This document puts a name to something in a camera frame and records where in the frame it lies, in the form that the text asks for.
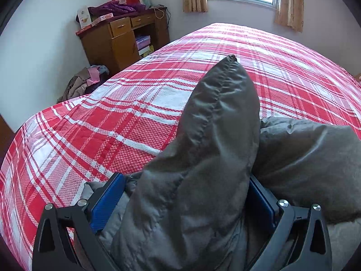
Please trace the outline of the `red white plaid bed cover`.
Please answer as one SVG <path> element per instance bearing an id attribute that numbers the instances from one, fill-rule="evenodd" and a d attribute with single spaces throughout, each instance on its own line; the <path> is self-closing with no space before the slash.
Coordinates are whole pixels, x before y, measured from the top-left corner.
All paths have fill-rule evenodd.
<path id="1" fill-rule="evenodd" d="M 338 64 L 259 29 L 205 26 L 21 126 L 1 166 L 1 236 L 24 270 L 32 267 L 44 206 L 72 206 L 86 182 L 139 171 L 175 137 L 198 81 L 230 54 L 255 84 L 261 117 L 348 125 L 360 133 L 360 85 Z"/>

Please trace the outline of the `purple box under desk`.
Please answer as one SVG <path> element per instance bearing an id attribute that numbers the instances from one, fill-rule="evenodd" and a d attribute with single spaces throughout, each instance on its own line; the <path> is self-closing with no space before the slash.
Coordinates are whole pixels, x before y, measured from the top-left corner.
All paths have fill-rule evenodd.
<path id="1" fill-rule="evenodd" d="M 138 50 L 141 50 L 151 44 L 149 35 L 138 36 L 135 40 Z"/>

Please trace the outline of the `white fruit print box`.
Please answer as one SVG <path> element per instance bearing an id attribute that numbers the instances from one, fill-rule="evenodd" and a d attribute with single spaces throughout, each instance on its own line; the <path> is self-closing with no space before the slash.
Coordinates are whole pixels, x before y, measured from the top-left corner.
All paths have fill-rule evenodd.
<path id="1" fill-rule="evenodd" d="M 84 29 L 92 25 L 92 18 L 90 16 L 89 9 L 87 6 L 83 6 L 82 8 L 78 9 L 77 17 L 81 29 Z"/>

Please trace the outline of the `grey puffer down jacket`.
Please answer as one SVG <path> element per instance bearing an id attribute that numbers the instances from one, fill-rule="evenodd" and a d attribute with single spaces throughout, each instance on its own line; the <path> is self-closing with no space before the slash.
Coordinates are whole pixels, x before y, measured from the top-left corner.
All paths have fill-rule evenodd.
<path id="1" fill-rule="evenodd" d="M 250 176 L 326 222 L 360 218 L 360 139 L 348 126 L 259 116 L 235 56 L 193 90 L 175 139 L 138 173 L 97 234 L 120 270 L 243 270 L 261 237 L 244 212 Z"/>

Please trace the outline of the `purple clothes on desk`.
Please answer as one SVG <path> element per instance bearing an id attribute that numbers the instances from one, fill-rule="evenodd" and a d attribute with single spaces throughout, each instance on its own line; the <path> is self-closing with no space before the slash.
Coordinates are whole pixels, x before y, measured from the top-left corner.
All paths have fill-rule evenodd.
<path id="1" fill-rule="evenodd" d="M 142 12 L 146 9 L 144 4 L 120 4 L 117 1 L 109 1 L 97 7 L 88 7 L 88 11 L 92 16 L 103 16 L 113 14 L 114 16 L 121 16 L 132 14 L 135 12 Z"/>

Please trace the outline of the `brown wooden desk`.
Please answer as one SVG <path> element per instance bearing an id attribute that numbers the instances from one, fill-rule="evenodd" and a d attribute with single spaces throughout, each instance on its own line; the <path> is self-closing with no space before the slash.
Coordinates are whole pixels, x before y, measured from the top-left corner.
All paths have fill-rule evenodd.
<path id="1" fill-rule="evenodd" d="M 148 35 L 155 51 L 170 43 L 168 17 L 168 8 L 159 6 L 103 20 L 76 35 L 89 63 L 106 66 L 112 77 L 141 59 L 137 37 Z"/>

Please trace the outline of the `right beige curtain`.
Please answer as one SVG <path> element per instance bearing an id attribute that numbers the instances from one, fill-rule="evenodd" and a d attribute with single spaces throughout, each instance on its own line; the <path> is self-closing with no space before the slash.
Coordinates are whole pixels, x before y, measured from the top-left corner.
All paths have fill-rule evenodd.
<path id="1" fill-rule="evenodd" d="M 277 25 L 303 32 L 304 0 L 278 0 L 275 14 Z"/>

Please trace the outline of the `yellow box under desk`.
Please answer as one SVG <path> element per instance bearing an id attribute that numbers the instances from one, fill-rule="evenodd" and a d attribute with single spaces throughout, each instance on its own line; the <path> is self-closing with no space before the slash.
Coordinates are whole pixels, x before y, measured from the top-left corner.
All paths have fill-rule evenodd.
<path id="1" fill-rule="evenodd" d="M 142 48 L 141 50 L 139 50 L 139 56 L 140 58 L 145 58 L 146 56 L 152 54 L 153 52 L 154 52 L 154 46 L 148 45 Z"/>

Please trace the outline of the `flat red pink box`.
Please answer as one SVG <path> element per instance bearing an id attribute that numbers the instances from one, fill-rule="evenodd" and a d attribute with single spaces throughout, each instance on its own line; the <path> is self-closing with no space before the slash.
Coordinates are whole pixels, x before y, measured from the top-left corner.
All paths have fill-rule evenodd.
<path id="1" fill-rule="evenodd" d="M 98 25 L 99 23 L 103 22 L 103 21 L 106 21 L 106 20 L 109 20 L 110 18 L 113 18 L 113 14 L 110 13 L 110 14 L 106 14 L 106 15 L 102 15 L 100 16 L 99 18 L 96 18 L 92 23 L 91 23 L 91 26 L 92 27 L 95 27 L 96 25 Z"/>

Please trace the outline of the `pile of clothes on floor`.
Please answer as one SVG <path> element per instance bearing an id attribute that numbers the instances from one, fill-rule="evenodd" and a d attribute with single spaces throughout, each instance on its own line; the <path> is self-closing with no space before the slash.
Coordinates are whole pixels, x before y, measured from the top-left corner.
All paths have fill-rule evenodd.
<path id="1" fill-rule="evenodd" d="M 104 65 L 85 67 L 72 77 L 57 103 L 92 93 L 108 78 L 109 70 Z"/>

